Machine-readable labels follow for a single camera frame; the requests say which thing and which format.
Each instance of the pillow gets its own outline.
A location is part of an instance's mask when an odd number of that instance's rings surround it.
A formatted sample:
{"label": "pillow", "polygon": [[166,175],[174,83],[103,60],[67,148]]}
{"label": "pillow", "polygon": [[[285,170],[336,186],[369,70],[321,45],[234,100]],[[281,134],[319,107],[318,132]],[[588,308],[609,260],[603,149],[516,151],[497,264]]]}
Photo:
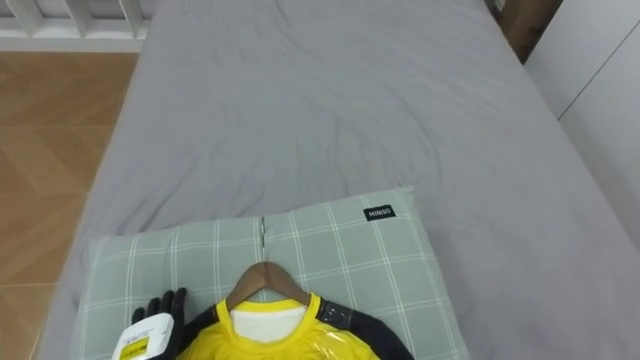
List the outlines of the pillow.
{"label": "pillow", "polygon": [[[469,358],[410,189],[101,239],[73,358],[110,359],[132,311],[168,289],[188,289],[190,320],[262,260],[282,265],[303,288],[384,321],[416,359]],[[261,291],[253,300],[280,298]]]}

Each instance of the pillow label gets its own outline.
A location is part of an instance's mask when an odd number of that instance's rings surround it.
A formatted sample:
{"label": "pillow label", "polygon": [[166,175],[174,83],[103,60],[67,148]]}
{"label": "pillow label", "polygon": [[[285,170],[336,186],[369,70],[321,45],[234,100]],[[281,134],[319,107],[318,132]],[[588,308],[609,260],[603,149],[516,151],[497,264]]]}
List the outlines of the pillow label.
{"label": "pillow label", "polygon": [[382,205],[374,208],[364,209],[364,216],[367,221],[381,220],[389,217],[396,217],[391,205]]}

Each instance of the yellow shirt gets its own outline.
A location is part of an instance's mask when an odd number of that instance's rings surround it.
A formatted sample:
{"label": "yellow shirt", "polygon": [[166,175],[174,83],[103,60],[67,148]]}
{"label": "yellow shirt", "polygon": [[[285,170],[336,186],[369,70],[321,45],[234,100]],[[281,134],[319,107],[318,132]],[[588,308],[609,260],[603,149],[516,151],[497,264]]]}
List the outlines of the yellow shirt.
{"label": "yellow shirt", "polygon": [[[301,306],[294,300],[272,303],[244,302],[237,310],[279,312]],[[404,345],[381,321],[311,294],[311,301],[297,327],[281,340],[258,342],[239,335],[226,300],[208,314],[187,325],[192,338],[178,360],[270,359],[412,359]]]}

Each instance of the herringbone floor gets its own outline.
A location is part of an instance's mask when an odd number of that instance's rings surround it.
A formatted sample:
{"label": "herringbone floor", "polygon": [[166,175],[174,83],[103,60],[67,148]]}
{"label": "herringbone floor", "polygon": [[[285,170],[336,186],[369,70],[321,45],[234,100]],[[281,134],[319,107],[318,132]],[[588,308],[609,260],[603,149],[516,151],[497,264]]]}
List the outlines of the herringbone floor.
{"label": "herringbone floor", "polygon": [[0,53],[0,358],[32,357],[137,57]]}

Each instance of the gray bed sheet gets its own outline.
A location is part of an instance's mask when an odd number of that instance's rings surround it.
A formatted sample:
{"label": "gray bed sheet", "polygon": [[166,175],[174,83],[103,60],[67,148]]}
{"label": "gray bed sheet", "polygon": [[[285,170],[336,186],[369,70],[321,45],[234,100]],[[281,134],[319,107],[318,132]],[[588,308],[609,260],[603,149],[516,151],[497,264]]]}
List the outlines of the gray bed sheet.
{"label": "gray bed sheet", "polygon": [[640,358],[640,256],[482,0],[164,1],[40,358],[97,236],[408,185],[473,359]]}

